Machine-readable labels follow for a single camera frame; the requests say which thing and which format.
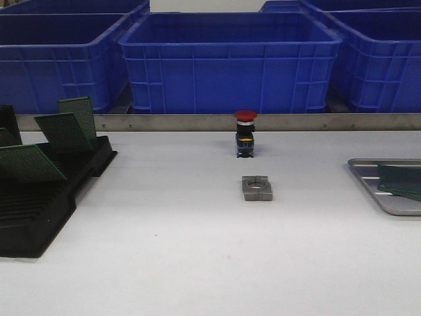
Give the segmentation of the left blue plastic bin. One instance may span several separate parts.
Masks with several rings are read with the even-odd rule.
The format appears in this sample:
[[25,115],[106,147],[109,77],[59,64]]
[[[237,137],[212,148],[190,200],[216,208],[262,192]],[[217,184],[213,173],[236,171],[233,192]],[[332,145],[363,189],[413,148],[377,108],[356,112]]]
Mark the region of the left blue plastic bin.
[[1,15],[1,104],[48,114],[89,96],[106,113],[128,83],[118,41],[129,26],[126,14]]

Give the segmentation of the grey metal clamp block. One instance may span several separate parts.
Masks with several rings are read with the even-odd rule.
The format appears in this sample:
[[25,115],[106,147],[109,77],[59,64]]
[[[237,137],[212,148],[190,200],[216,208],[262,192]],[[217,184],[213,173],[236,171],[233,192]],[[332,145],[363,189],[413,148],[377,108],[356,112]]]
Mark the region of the grey metal clamp block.
[[272,201],[274,194],[267,176],[242,176],[242,192],[245,201]]

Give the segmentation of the black slotted board rack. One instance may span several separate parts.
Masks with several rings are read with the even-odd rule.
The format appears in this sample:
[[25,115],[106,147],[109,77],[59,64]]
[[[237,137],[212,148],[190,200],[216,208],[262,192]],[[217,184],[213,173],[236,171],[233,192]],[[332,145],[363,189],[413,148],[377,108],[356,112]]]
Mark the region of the black slotted board rack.
[[[1,167],[1,256],[37,258],[76,209],[76,194],[99,177],[116,156],[107,136],[90,142],[92,151],[58,154],[48,140],[36,144],[66,180],[21,183]],[[1,148],[24,145],[14,109],[1,106]]]

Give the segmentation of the far left blue bin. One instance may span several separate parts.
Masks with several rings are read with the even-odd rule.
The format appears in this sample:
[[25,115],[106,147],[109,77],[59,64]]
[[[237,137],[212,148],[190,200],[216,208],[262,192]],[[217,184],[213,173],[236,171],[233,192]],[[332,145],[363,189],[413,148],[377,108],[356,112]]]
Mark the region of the far left blue bin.
[[1,14],[128,14],[148,9],[149,1],[22,1]]

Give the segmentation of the red emergency stop button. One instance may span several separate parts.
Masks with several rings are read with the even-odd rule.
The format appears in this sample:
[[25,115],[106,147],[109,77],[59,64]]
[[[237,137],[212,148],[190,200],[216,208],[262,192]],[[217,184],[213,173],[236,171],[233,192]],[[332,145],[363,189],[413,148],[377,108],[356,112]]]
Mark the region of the red emergency stop button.
[[236,157],[248,158],[254,157],[254,137],[255,131],[254,120],[257,113],[251,110],[240,110],[234,114],[236,118]]

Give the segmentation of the right blue plastic bin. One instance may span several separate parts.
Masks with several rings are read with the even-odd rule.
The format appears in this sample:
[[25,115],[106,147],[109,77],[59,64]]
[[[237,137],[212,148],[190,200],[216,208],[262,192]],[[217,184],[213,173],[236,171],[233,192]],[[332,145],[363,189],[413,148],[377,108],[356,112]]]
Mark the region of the right blue plastic bin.
[[331,11],[331,87],[354,112],[420,112],[420,11]]

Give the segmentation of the silver metal tray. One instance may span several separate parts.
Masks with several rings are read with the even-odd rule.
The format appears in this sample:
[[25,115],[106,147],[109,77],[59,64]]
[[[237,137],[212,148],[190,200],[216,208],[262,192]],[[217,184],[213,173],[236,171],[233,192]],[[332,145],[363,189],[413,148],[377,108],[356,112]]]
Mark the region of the silver metal tray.
[[420,168],[419,159],[351,159],[348,165],[351,172],[383,211],[396,216],[420,215],[420,201],[378,189],[380,184],[378,165]]

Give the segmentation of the far right blue bin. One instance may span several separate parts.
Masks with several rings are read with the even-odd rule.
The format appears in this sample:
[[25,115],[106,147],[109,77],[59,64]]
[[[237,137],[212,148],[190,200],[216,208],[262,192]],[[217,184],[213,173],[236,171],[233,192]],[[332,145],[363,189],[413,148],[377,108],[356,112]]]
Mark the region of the far right blue bin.
[[298,12],[306,10],[321,13],[323,11],[355,10],[420,10],[418,0],[312,0],[312,1],[265,1],[261,13]]

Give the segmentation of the centre blue plastic bin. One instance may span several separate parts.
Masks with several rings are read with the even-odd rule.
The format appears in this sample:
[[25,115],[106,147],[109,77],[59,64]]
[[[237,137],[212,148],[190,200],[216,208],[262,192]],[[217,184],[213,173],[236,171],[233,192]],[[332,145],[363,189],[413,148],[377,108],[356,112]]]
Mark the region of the centre blue plastic bin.
[[121,38],[133,108],[317,113],[341,39],[305,13],[154,13]]

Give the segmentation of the blue plastic bin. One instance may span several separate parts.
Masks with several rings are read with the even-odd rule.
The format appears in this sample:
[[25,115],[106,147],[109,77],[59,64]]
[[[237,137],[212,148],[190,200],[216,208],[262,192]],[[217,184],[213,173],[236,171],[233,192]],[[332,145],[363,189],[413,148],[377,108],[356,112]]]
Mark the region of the blue plastic bin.
[[121,38],[133,108],[317,113],[341,39],[305,13],[154,13]]
[[354,112],[420,112],[420,11],[331,11],[331,87]]
[[1,104],[48,114],[89,96],[106,113],[128,83],[118,41],[129,26],[126,14],[1,15]]

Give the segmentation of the rearmost green circuit board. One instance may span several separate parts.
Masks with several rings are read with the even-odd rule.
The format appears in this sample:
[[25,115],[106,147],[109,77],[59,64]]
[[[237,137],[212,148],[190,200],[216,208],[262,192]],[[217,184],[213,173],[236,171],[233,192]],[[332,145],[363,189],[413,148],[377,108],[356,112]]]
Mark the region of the rearmost green circuit board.
[[60,99],[58,108],[60,113],[74,113],[88,140],[96,140],[93,106],[89,96]]

